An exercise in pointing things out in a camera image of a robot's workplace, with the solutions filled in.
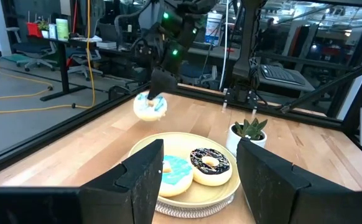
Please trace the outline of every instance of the white pot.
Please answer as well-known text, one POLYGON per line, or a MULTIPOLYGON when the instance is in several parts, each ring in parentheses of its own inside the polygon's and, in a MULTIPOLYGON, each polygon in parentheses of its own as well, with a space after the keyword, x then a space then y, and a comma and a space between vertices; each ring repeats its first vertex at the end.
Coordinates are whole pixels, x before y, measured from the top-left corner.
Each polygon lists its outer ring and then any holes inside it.
POLYGON ((48 38, 49 37, 49 32, 47 30, 42 30, 42 35, 44 38, 48 38))
MULTIPOLYGON (((228 137, 226 138, 225 147, 236 157, 236 149, 238 148, 238 143, 241 140, 241 137, 232 131, 233 126, 234 124, 232 124, 228 130, 228 137)), ((264 147, 267 141, 267 134, 264 131, 261 131, 261 133, 264 135, 264 139, 258 141, 251 140, 251 142, 255 143, 260 147, 264 147)))

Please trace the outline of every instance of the cable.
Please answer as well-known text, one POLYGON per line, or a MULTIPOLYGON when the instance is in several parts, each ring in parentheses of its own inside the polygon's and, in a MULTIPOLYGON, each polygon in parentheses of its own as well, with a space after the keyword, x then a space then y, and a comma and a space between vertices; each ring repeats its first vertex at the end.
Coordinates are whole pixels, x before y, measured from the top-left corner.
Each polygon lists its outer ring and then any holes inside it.
MULTIPOLYGON (((216 34, 215 34, 214 36, 217 35, 218 31, 221 30, 220 27, 223 25, 223 19, 224 19, 224 18, 221 18, 220 23, 217 25, 216 29, 214 29, 214 30, 211 32, 211 34, 209 34, 209 36, 211 36, 214 32, 216 32, 216 34)), ((208 60, 208 58, 209 58, 209 56, 210 56, 210 52, 211 52, 211 50, 212 50, 211 48, 213 47, 214 39, 215 39, 215 38, 212 38, 212 40, 211 40, 211 42, 210 42, 210 47, 209 47, 209 49, 208 49, 208 51, 207 51, 205 63, 203 64, 201 77, 202 77, 203 74, 205 73, 205 68, 206 68, 207 60, 208 60)))
POLYGON ((224 50, 224 62, 223 62, 223 72, 221 73, 221 80, 220 80, 220 87, 223 87, 223 80, 224 80, 224 73, 225 73, 225 62, 226 62, 226 53, 228 51, 227 44, 228 44, 228 10, 229 10, 229 3, 227 0, 226 3, 226 16, 225 16, 225 50, 224 50))
MULTIPOLYGON (((87 52, 87 61, 88 61, 88 69, 89 69, 89 72, 90 72, 90 79, 91 79, 91 89, 93 91, 93 102, 91 104, 91 106, 78 106, 76 104, 72 104, 72 105, 57 105, 57 106, 49 106, 49 107, 46 107, 46 108, 31 108, 31 109, 23 109, 23 110, 9 110, 9 111, 0 111, 0 114, 5 114, 5 113, 20 113, 20 112, 27 112, 27 111, 44 111, 44 110, 51 110, 51 109, 57 109, 57 108, 67 108, 67 107, 72 107, 72 108, 82 108, 82 109, 90 109, 92 108, 94 105, 95 105, 95 86, 94 86, 94 78, 93 78, 93 72, 91 70, 91 62, 90 62, 90 51, 88 49, 90 49, 90 0, 87 0, 87 3, 88 3, 88 7, 87 7, 87 14, 88 14, 88 17, 87 17, 87 48, 86 48, 86 52, 87 52)), ((20 79, 25 79, 25 80, 32 80, 33 82, 37 82, 37 83, 48 83, 48 82, 43 82, 43 81, 38 81, 38 80, 33 80, 33 79, 30 79, 30 78, 23 78, 23 77, 17 77, 17 76, 14 76, 14 75, 7 75, 7 76, 10 76, 10 77, 14 77, 14 78, 20 78, 20 79)), ((38 94, 41 94, 43 93, 44 91, 41 91, 39 93, 36 93, 34 95, 38 95, 38 94)), ((21 95, 21 97, 26 97, 26 96, 33 96, 33 95, 21 95)), ((0 97, 1 99, 3 98, 16 98, 17 96, 2 96, 0 97)))
POLYGON ((50 90, 53 89, 53 85, 51 83, 49 83, 49 82, 34 80, 34 79, 31 79, 31 78, 18 77, 18 76, 15 76, 15 75, 6 74, 6 73, 2 72, 1 70, 0 70, 0 74, 4 75, 4 76, 7 76, 7 77, 18 78, 18 79, 27 80, 27 81, 30 81, 30 82, 41 83, 41 84, 45 84, 45 85, 49 86, 46 90, 40 91, 38 93, 28 94, 28 95, 17 95, 17 96, 0 96, 0 99, 25 98, 25 97, 30 97, 30 96, 37 96, 39 94, 45 93, 46 91, 50 91, 50 90))

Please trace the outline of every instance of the succulent plant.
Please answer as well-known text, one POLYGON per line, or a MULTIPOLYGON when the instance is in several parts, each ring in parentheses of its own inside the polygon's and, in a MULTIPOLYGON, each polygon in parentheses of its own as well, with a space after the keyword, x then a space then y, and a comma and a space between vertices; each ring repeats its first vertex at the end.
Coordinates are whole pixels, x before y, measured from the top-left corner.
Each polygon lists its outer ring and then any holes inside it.
POLYGON ((246 137, 249 136, 250 140, 260 140, 261 130, 266 126, 268 120, 259 123, 258 119, 255 118, 253 122, 250 124, 248 120, 244 120, 243 127, 235 122, 236 134, 238 136, 246 137))
POLYGON ((37 24, 37 27, 39 28, 39 30, 46 30, 48 31, 49 30, 49 22, 48 21, 40 21, 38 24, 37 24))

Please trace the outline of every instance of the donut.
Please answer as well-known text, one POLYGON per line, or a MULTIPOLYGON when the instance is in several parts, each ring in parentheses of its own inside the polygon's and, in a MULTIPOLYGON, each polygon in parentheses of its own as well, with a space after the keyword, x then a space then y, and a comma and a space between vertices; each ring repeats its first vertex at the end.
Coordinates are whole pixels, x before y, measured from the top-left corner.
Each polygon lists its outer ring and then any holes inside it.
POLYGON ((214 149, 199 148, 190 153, 193 180, 207 186, 225 184, 232 175, 229 160, 214 149))
POLYGON ((192 166, 185 159, 165 155, 159 195, 173 197, 185 192, 192 184, 192 166))
POLYGON ((148 92, 140 93, 134 100, 134 113, 143 121, 156 121, 167 111, 166 99, 159 95, 148 100, 148 92))

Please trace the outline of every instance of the yellow cable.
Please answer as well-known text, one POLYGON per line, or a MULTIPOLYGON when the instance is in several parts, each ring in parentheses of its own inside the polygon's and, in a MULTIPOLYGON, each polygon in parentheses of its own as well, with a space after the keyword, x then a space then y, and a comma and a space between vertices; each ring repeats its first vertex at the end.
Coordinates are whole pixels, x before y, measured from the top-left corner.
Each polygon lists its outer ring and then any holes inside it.
MULTIPOLYGON (((87 37, 87 49, 90 49, 90 0, 87 0, 88 2, 88 7, 87 7, 87 33, 88 33, 88 37, 87 37)), ((87 50, 87 61, 88 61, 88 69, 90 72, 90 79, 91 79, 91 89, 93 90, 93 102, 91 104, 91 106, 78 106, 76 105, 76 108, 82 108, 82 109, 90 109, 95 105, 95 86, 94 86, 94 77, 93 77, 93 72, 91 70, 91 62, 90 62, 90 51, 87 50)), ((48 86, 52 87, 51 83, 48 82, 43 82, 43 81, 38 81, 38 80, 33 80, 31 78, 24 78, 24 77, 17 77, 14 75, 10 75, 10 74, 5 74, 3 72, 0 71, 0 74, 5 75, 5 76, 9 76, 9 77, 14 77, 14 78, 20 78, 23 80, 29 80, 32 82, 37 82, 37 83, 43 83, 43 84, 47 84, 48 86)), ((49 89, 44 90, 44 91, 40 91, 38 93, 35 94, 30 94, 30 95, 19 95, 19 96, 0 96, 0 99, 5 99, 5 98, 18 98, 18 97, 28 97, 28 96, 35 96, 35 95, 39 95, 41 93, 44 93, 46 91, 49 91, 49 89)), ((43 110, 51 110, 51 109, 56 109, 56 108, 65 108, 65 107, 72 107, 72 105, 57 105, 57 106, 49 106, 46 108, 32 108, 32 109, 23 109, 23 110, 9 110, 9 111, 0 111, 0 114, 4 114, 4 113, 19 113, 19 112, 27 112, 27 111, 43 111, 43 110)))
MULTIPOLYGON (((34 80, 34 79, 31 79, 31 78, 24 78, 24 77, 17 77, 15 75, 10 75, 10 74, 6 74, 4 72, 2 72, 0 70, 0 74, 1 75, 5 75, 7 77, 12 77, 12 78, 18 78, 18 79, 22 79, 22 80, 28 80, 30 82, 36 82, 36 83, 41 83, 41 84, 45 84, 45 85, 48 85, 50 88, 52 88, 52 84, 49 83, 49 82, 44 82, 44 81, 38 81, 38 80, 34 80)), ((46 91, 49 91, 49 89, 46 89, 44 91, 40 91, 38 93, 35 93, 35 94, 29 94, 29 95, 18 95, 18 96, 0 96, 0 99, 8 99, 8 98, 22 98, 22 97, 30 97, 30 96, 36 96, 36 95, 39 95, 39 94, 42 94, 42 93, 45 93, 46 91)))

